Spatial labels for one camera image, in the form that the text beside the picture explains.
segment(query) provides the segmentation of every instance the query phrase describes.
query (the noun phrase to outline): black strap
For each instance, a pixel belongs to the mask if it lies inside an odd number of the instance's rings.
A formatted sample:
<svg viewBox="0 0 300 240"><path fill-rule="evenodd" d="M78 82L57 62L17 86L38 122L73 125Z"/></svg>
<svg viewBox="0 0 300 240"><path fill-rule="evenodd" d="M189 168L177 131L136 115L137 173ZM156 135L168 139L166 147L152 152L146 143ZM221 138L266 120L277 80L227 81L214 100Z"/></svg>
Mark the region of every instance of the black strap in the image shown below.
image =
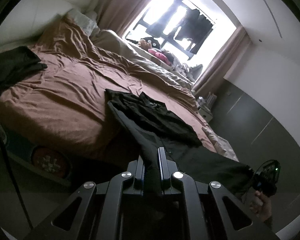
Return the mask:
<svg viewBox="0 0 300 240"><path fill-rule="evenodd" d="M4 160L4 163L5 163L6 167L7 167L10 179L11 179L12 184L13 184L13 186L15 188L15 191L16 191L16 193L18 195L19 202L21 204L23 212L24 212L24 214L26 216L26 219L28 221L29 227L32 230L33 229L33 225L31 223L31 220L30 220L28 211L26 209L25 203L23 201L23 198L21 196L21 193L20 193L20 190L19 190L19 186L18 186L17 181L16 181L16 179L15 179L15 177L13 175L12 168L11 168L11 165L10 165L10 162L9 162L9 158L8 158L7 149L6 149L5 145L4 145L4 142L2 141L1 137L0 137L0 150L2 152L3 160Z"/></svg>

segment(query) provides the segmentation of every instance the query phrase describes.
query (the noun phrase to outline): curtain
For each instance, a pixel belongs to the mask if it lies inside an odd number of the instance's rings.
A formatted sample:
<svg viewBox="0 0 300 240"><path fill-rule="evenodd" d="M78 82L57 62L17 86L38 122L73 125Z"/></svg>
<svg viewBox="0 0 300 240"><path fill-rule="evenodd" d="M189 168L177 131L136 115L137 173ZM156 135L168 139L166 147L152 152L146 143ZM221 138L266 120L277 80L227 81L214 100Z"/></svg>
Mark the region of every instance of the curtain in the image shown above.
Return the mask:
<svg viewBox="0 0 300 240"><path fill-rule="evenodd" d="M209 92L216 92L227 71L250 42L246 30L239 26L193 85L195 97L205 97Z"/></svg>
<svg viewBox="0 0 300 240"><path fill-rule="evenodd" d="M95 8L100 29L122 36L151 0L99 0Z"/></svg>

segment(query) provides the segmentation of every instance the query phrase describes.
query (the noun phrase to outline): black cable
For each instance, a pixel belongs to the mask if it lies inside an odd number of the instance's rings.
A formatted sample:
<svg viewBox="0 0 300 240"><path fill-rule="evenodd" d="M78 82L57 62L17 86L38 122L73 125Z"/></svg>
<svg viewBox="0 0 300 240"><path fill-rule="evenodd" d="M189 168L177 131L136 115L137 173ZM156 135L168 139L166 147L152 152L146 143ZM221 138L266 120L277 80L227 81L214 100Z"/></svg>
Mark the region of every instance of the black cable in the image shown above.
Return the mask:
<svg viewBox="0 0 300 240"><path fill-rule="evenodd" d="M248 189L247 189L246 192L245 192L245 195L246 195L246 196L245 196L245 199L244 199L244 201L242 201L243 204L245 204L246 201L247 201L248 191L249 191L249 189L250 189L250 187L251 187L251 185L252 185L252 183L253 183L253 179L254 179L254 176L256 175L256 173L259 171L259 169L260 169L263 165L265 165L265 164L268 163L268 162L273 162L273 161L276 161L276 160L268 160L268 161L265 161L265 162L262 163L262 164L259 166L259 168L257 168L256 171L253 173L253 176L252 176L251 179L250 179L249 187L248 187Z"/></svg>
<svg viewBox="0 0 300 240"><path fill-rule="evenodd" d="M10 179L12 180L12 184L13 184L13 186L15 188L15 191L16 191L16 193L18 195L19 202L21 204L23 212L24 212L24 214L26 216L26 219L28 221L29 227L32 230L33 229L33 225L31 223L31 220L30 220L30 217L29 217L29 213L28 213L28 211L26 209L26 205L25 205L25 203L23 201L23 198L21 196L21 193L20 193L19 186L17 184L16 178L13 175L12 168L11 168L10 161L9 161L9 157L8 157L8 153L7 153L7 149L6 149L5 145L4 145L4 142L3 142L3 140L2 140L1 137L0 137L0 150L2 152L3 160L4 160L4 163L6 164L6 167L7 167L9 176L10 176Z"/></svg>

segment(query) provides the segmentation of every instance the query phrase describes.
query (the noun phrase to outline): pillowcase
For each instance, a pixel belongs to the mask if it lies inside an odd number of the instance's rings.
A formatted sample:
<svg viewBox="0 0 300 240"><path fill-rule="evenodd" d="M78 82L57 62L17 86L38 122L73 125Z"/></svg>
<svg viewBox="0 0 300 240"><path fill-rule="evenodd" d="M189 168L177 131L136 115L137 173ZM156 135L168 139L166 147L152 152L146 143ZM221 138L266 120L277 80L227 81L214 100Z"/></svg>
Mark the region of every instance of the pillowcase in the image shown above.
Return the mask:
<svg viewBox="0 0 300 240"><path fill-rule="evenodd" d="M67 17L72 19L88 36L98 27L97 23L79 12L77 9L68 11Z"/></svg>
<svg viewBox="0 0 300 240"><path fill-rule="evenodd" d="M84 14L85 16L87 16L88 18L90 18L91 20L97 22L97 13L95 11L88 11ZM95 36L98 35L100 32L100 28L98 27L98 25L93 29L92 33L90 34L90 36Z"/></svg>

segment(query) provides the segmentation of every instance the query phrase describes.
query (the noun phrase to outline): ceiling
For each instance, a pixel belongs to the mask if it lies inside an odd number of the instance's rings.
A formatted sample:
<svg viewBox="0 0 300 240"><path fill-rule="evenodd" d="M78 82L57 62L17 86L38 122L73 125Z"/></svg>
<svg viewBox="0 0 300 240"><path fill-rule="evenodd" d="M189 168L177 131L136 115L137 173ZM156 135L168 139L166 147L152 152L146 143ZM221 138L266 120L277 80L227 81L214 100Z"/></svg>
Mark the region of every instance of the ceiling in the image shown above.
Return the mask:
<svg viewBox="0 0 300 240"><path fill-rule="evenodd" d="M232 12L255 44L300 65L300 22L281 0L222 1L228 7L228 10L222 8L225 14L233 19Z"/></svg>

